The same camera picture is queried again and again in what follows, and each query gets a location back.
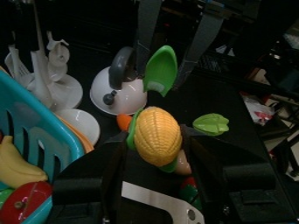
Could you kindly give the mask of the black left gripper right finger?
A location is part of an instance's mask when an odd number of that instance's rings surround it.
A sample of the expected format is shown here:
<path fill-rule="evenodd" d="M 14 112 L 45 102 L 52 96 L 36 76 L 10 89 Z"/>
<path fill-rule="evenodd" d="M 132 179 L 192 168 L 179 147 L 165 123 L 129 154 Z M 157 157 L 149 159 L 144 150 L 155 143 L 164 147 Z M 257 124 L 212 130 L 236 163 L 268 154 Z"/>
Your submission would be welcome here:
<path fill-rule="evenodd" d="M 296 224 L 269 159 L 185 125 L 181 136 L 205 224 Z"/>

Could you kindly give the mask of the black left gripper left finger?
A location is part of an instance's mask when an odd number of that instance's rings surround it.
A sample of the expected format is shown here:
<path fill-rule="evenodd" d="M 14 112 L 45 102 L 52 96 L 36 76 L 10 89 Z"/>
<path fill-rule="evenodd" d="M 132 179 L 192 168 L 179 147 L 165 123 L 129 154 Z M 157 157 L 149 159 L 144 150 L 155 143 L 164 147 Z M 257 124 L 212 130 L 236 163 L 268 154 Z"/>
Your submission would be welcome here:
<path fill-rule="evenodd" d="M 127 133 L 72 162 L 53 182 L 46 224 L 117 224 Z"/>

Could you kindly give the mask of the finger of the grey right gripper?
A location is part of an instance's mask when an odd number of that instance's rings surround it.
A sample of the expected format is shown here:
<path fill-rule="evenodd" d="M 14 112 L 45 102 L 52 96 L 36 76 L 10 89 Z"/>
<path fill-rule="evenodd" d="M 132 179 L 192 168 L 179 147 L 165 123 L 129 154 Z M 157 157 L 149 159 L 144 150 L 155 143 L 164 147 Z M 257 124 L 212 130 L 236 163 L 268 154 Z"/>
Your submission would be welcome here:
<path fill-rule="evenodd" d="M 140 74 L 145 72 L 161 4 L 163 0 L 140 0 L 137 7 L 136 71 Z"/>
<path fill-rule="evenodd" d="M 185 82 L 201 55 L 211 46 L 213 39 L 217 36 L 223 24 L 223 17 L 204 13 L 201 15 L 197 30 L 195 32 L 189 47 L 184 53 L 181 64 L 177 70 L 177 78 L 173 86 L 179 88 Z"/>

